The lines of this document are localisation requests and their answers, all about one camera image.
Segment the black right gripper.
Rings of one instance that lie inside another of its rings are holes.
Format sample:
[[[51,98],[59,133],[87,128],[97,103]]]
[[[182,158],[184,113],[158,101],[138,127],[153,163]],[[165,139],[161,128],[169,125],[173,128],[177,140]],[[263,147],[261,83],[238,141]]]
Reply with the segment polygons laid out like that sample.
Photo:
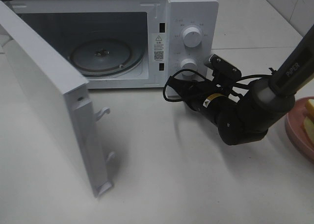
[[[236,102],[228,98],[228,94],[219,90],[212,81],[187,81],[170,77],[166,86],[175,90],[191,110],[201,113],[212,123],[218,122],[218,116],[233,111]]]

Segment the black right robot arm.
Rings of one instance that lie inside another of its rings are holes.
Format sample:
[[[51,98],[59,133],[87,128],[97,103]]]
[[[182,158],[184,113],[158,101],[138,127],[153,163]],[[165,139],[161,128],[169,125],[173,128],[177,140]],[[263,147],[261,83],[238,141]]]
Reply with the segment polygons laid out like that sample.
[[[270,75],[243,76],[218,55],[209,56],[205,66],[213,79],[178,79],[172,75],[166,87],[179,101],[201,113],[218,129],[227,145],[263,139],[268,129],[295,104],[295,94],[314,77],[314,31],[310,29],[286,61]]]

